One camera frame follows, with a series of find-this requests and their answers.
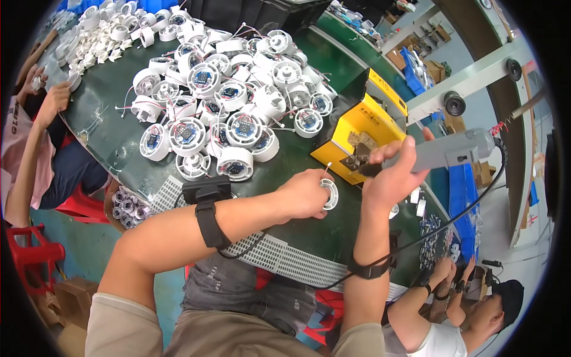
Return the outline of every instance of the jeans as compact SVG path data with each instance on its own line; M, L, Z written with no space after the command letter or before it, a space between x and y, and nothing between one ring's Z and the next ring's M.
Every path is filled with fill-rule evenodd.
M216 252L190 269L180 307L256 316L290 336L305 329L317 304L312 288L279 275L262 289L255 287L254 266Z
M33 118L36 115L45 96L46 92L43 90L38 95L30 95L26 99L24 110L30 117ZM91 194L105 185L108 177L107 171L77 140L63 148L61 147L68 129L59 115L47 127L47 132L50 134L51 143L56 149L51 162L54 178L42 196L39 209L51 210L58 207L71 196L80 183L83 192L86 194Z

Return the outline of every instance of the white perforated tray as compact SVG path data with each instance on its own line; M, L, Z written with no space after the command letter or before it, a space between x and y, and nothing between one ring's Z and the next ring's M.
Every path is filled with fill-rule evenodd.
M154 197L151 209L157 213L170 210L182 191L182 182L169 176ZM179 207L186 206L181 197ZM224 250L226 255L237 255L248 249L262 232L254 233ZM320 258L290 247L287 242L274 236L266 236L247 254L238 258L248 264L311 286L328 286L347 274L347 266ZM408 288L391 283L387 301L397 298ZM343 292L343 283L331 288Z

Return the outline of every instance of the yellow machine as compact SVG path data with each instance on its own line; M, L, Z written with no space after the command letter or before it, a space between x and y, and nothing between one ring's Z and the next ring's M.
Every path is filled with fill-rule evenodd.
M407 105L372 69L364 70L333 102L333 112L313 143L311 156L350 184L375 147L404 140Z

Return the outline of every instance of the ripped jeans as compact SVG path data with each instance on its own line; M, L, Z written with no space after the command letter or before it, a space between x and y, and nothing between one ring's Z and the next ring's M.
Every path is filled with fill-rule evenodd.
M256 268L217 252L196 262L184 284L185 310L232 311L256 316L279 331L295 336L315 311L315 291L305 284L274 275L256 290Z

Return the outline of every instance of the white t-shirt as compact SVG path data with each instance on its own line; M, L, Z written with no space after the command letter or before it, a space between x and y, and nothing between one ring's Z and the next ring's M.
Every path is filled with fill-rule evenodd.
M383 326L385 353L387 357L467 357L468 350L460 334L460 328L445 320L442 324L431 323L427 336L419 349L407 353L391 325Z

